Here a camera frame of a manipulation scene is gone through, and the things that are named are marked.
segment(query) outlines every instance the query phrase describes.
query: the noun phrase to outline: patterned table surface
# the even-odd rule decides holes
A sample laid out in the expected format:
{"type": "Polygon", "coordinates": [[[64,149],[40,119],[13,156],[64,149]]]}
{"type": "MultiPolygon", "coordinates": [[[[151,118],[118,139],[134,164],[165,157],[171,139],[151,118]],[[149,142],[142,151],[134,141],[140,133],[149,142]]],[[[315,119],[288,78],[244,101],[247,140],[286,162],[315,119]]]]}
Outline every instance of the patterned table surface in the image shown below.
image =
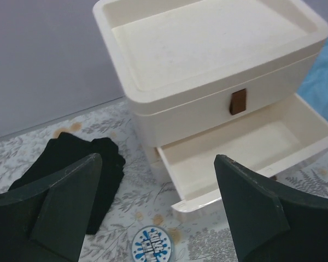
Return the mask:
{"type": "MultiPolygon", "coordinates": [[[[223,211],[190,223],[172,216],[179,201],[172,183],[157,184],[150,172],[125,102],[109,105],[0,142],[0,193],[29,168],[48,140],[61,132],[91,141],[108,136],[126,158],[125,177],[99,232],[85,236],[82,262],[131,261],[129,246],[146,225],[160,225],[175,242],[176,261],[237,261],[223,211]]],[[[328,150],[278,176],[278,181],[328,198],[328,150]]]]}

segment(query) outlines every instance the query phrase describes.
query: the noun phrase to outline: round container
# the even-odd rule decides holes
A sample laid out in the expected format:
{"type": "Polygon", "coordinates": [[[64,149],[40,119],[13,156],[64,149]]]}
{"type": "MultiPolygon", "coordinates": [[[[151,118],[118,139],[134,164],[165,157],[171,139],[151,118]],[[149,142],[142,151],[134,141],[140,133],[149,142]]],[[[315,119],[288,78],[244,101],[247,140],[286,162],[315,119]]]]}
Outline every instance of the round container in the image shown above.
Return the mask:
{"type": "Polygon", "coordinates": [[[170,262],[174,260],[174,243],[163,228],[144,227],[132,241],[131,256],[135,262],[170,262]]]}

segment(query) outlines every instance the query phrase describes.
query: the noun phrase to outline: brown leather tab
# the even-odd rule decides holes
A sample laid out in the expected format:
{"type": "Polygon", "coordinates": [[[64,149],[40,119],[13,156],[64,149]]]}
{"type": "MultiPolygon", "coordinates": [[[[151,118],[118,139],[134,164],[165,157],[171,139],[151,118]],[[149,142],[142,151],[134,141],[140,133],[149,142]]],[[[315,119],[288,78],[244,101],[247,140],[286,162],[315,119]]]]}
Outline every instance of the brown leather tab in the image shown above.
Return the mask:
{"type": "Polygon", "coordinates": [[[230,113],[232,116],[247,109],[247,90],[242,89],[232,94],[230,113]]]}

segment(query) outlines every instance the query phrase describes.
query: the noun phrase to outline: folded black fabric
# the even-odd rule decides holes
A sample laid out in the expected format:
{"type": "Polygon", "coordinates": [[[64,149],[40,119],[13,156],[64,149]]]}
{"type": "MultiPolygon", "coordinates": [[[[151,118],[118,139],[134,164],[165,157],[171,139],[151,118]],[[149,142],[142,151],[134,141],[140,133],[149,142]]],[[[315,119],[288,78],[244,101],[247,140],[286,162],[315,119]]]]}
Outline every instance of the folded black fabric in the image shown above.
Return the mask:
{"type": "Polygon", "coordinates": [[[124,176],[122,170],[125,160],[119,155],[118,146],[109,138],[88,142],[72,134],[61,133],[57,139],[49,140],[36,162],[9,190],[57,172],[91,153],[99,153],[102,157],[101,176],[86,231],[87,234],[93,235],[98,231],[124,176]]]}

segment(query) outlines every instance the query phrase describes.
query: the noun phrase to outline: blue cloth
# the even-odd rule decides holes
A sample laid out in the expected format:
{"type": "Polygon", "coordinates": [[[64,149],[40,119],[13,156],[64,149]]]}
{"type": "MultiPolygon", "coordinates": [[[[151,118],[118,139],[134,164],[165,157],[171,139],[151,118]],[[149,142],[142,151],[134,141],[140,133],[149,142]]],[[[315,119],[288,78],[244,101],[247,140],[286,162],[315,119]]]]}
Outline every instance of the blue cloth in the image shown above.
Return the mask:
{"type": "Polygon", "coordinates": [[[328,40],[298,94],[328,121],[328,40]]]}

